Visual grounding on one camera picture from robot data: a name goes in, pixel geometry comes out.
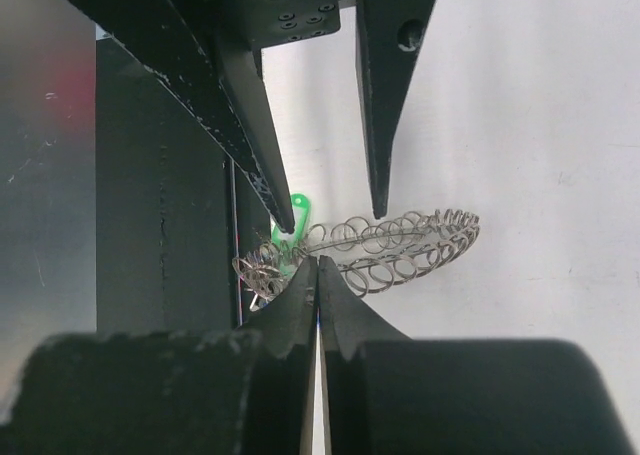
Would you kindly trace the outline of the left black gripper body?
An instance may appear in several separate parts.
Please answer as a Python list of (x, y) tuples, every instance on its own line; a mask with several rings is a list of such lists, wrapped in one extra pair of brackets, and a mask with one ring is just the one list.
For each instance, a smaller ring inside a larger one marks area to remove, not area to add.
[(354, 0), (202, 0), (217, 44), (262, 50), (337, 32)]

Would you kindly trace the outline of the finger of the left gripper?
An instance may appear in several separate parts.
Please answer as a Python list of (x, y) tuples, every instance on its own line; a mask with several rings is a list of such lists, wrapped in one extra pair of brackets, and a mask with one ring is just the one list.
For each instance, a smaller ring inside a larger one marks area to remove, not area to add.
[(217, 44), (200, 0), (67, 0), (152, 72), (239, 167), (279, 228), (294, 214), (254, 55)]
[(356, 0), (356, 71), (373, 215), (387, 215), (394, 138), (436, 0)]

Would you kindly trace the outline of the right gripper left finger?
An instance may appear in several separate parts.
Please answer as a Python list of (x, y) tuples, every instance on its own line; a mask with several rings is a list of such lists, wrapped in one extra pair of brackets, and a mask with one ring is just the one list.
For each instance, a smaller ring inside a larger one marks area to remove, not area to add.
[(318, 263), (235, 330), (64, 334), (28, 358), (5, 454), (307, 454)]

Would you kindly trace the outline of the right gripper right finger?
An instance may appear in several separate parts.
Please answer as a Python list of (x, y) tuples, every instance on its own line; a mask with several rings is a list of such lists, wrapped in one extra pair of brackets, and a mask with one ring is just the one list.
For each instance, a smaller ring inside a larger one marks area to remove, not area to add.
[(557, 339), (417, 340), (318, 262), (331, 454), (629, 454), (602, 377)]

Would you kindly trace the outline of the metal key organizer ring disc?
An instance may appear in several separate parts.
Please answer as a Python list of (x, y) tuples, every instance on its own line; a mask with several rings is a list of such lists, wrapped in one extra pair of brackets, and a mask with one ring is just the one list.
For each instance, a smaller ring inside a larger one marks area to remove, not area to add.
[(409, 211), (370, 221), (353, 216), (314, 224), (294, 238), (273, 237), (232, 261), (257, 311), (279, 296), (309, 256), (331, 258), (356, 296), (379, 294), (422, 278), (464, 255), (480, 234), (480, 217), (461, 209)]

